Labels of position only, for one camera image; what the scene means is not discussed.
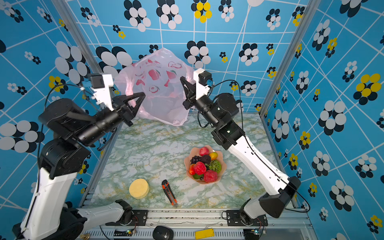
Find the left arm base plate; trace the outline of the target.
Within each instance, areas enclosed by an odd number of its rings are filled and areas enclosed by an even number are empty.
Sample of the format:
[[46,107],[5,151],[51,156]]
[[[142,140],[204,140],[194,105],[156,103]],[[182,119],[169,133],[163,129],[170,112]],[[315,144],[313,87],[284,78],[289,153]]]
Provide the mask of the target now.
[[145,226],[148,212],[148,210],[132,210],[124,213],[117,222],[106,223],[106,226]]

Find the pink plastic bag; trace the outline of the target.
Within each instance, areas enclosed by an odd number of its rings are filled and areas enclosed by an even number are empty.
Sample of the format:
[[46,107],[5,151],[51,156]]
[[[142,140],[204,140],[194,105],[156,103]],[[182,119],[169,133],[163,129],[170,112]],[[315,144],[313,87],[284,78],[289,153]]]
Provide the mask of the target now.
[[183,106],[186,96],[180,78],[193,84],[193,72],[192,67],[162,48],[125,67],[114,83],[126,96],[140,92],[146,95],[139,117],[178,127],[187,121],[189,114]]

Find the dark brown fruit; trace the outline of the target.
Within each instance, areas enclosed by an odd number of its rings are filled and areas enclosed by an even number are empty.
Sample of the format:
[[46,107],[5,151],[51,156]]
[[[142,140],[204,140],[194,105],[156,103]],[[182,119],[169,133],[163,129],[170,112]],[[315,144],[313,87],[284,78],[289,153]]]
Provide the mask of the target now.
[[201,156],[201,162],[204,163],[204,164],[210,164],[211,162],[211,157],[210,155],[204,155],[204,156]]

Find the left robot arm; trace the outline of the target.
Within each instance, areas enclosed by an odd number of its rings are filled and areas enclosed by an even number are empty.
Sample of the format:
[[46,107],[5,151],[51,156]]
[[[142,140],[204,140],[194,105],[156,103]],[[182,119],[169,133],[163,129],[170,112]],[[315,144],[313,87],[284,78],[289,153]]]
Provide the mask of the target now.
[[90,154],[89,147],[101,137],[133,118],[145,93],[113,98],[112,107],[87,115],[70,99],[47,106],[40,122],[56,137],[41,150],[38,181],[23,221],[13,226],[18,240],[74,240],[84,231],[106,224],[127,225],[132,207],[124,200],[98,208],[73,208],[66,202],[70,187]]

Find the red strawberry fruit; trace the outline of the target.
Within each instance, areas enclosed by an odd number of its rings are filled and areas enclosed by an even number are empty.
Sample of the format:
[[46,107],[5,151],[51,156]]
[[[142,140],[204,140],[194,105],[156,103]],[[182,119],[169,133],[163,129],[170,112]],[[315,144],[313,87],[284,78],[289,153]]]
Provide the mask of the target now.
[[197,162],[194,166],[195,174],[202,175],[207,171],[207,167],[202,162]]

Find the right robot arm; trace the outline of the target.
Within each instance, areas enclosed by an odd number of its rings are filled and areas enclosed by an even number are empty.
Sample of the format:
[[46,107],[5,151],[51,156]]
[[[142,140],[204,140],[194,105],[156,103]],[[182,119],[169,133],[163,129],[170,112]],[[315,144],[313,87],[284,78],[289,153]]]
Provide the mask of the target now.
[[277,169],[247,137],[245,131],[235,123],[234,116],[240,111],[232,94],[224,93],[211,100],[208,97],[210,86],[207,77],[196,83],[190,83],[185,77],[180,81],[185,91],[184,107],[189,110],[195,107],[214,128],[215,142],[236,156],[257,177],[266,193],[256,199],[245,202],[240,209],[240,218],[245,225],[262,215],[279,218],[288,203],[298,192],[301,181],[297,177],[289,177]]

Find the green kiwi half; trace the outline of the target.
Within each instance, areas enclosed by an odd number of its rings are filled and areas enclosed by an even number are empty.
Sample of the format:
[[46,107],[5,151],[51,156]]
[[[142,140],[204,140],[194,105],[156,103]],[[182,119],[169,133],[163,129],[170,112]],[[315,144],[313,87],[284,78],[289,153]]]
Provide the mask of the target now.
[[209,170],[220,173],[222,170],[222,164],[218,160],[212,160],[209,164]]

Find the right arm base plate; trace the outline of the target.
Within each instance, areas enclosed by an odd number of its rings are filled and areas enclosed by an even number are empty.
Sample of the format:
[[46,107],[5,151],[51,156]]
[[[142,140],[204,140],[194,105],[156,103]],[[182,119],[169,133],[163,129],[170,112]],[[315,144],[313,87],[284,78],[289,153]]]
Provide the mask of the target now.
[[255,219],[248,217],[240,210],[226,210],[223,215],[229,227],[267,227],[269,225],[266,215]]

